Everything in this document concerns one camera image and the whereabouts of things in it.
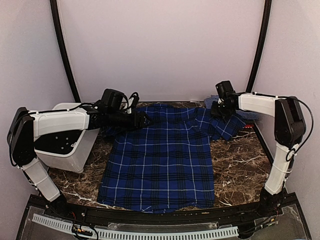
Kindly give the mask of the dark blue plaid shirt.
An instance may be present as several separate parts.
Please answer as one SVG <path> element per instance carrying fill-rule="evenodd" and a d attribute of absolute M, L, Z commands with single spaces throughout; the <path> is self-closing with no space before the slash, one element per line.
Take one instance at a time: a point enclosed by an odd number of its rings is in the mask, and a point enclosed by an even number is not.
<path fill-rule="evenodd" d="M 134 131 L 106 127 L 113 146 L 97 202 L 149 214 L 184 207 L 210 208 L 215 202 L 211 142 L 226 141 L 244 126 L 234 114 L 215 118 L 207 108 L 166 104 L 141 107 L 153 124 Z"/>

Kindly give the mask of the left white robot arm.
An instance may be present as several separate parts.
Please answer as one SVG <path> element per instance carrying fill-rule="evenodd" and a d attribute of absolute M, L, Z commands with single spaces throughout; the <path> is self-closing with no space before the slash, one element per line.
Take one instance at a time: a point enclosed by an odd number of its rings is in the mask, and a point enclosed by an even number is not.
<path fill-rule="evenodd" d="M 51 204 L 60 218 L 71 213 L 66 197 L 49 176 L 45 166 L 81 173 L 98 132 L 105 127 L 125 131 L 147 127 L 153 121 L 137 111 L 137 101 L 60 103 L 52 110 L 30 111 L 20 107 L 7 134 L 9 159 Z"/>

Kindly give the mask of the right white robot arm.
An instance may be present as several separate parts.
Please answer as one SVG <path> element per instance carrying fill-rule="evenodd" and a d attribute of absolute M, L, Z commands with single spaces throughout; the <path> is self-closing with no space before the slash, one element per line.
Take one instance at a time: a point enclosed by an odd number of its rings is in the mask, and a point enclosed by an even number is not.
<path fill-rule="evenodd" d="M 269 196 L 279 194 L 285 178 L 291 173 L 291 162 L 314 129 L 314 116 L 309 106 L 295 96 L 231 91 L 213 101 L 210 110 L 214 117 L 224 120 L 237 110 L 273 117 L 276 150 L 264 189 Z"/>

